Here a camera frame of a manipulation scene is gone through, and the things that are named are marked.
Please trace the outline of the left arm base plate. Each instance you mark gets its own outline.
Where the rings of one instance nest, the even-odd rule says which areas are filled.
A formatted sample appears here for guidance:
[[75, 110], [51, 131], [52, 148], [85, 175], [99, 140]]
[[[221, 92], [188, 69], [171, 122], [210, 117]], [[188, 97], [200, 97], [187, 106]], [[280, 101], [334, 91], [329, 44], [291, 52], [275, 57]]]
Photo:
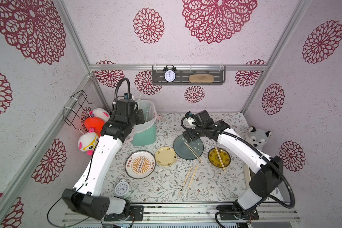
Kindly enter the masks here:
[[142, 221], [144, 206], [130, 205], [126, 206], [121, 214], [105, 215], [104, 221], [121, 222], [121, 221]]

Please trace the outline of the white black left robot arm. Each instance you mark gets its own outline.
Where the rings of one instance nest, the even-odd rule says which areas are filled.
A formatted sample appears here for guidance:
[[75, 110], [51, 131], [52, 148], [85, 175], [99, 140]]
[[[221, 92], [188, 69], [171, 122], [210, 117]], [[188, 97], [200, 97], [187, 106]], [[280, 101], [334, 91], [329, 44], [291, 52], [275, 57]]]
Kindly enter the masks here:
[[115, 110], [110, 119], [103, 125], [99, 142], [91, 160], [80, 179], [72, 189], [64, 189], [61, 200], [73, 211], [101, 220], [109, 214], [118, 214], [127, 217], [130, 214], [129, 202], [125, 199], [101, 196], [105, 176], [125, 139], [137, 124], [143, 124], [144, 118], [137, 102], [127, 91], [126, 98], [118, 99], [120, 86], [126, 83], [131, 88], [128, 78], [119, 81], [115, 89]]

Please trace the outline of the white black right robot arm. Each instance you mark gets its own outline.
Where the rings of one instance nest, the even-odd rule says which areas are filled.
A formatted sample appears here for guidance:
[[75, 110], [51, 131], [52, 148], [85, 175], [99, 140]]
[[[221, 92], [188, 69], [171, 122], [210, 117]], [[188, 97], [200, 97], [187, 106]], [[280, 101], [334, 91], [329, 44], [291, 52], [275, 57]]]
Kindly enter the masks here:
[[[214, 218], [220, 227], [223, 227], [219, 221], [222, 215], [240, 215], [243, 217], [256, 209], [267, 198], [273, 199], [287, 209], [295, 207], [294, 192], [283, 175], [284, 163], [280, 157], [271, 157], [256, 149], [241, 138], [226, 122], [222, 120], [213, 121], [206, 110], [197, 114], [186, 113], [181, 119], [180, 125], [184, 129], [183, 137], [188, 142], [201, 137], [212, 139], [230, 149], [254, 173], [254, 177], [249, 182], [249, 188], [235, 200], [230, 208], [221, 209], [217, 207]], [[288, 204], [271, 195], [271, 192], [281, 183], [284, 183], [287, 188], [290, 197]]]

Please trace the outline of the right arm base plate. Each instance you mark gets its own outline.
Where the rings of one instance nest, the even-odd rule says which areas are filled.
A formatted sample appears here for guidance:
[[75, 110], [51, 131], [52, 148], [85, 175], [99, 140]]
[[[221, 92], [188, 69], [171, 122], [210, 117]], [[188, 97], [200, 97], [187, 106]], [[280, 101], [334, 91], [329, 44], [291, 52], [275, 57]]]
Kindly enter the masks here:
[[258, 220], [259, 214], [256, 207], [243, 209], [237, 203], [230, 205], [218, 205], [216, 207], [221, 220]]

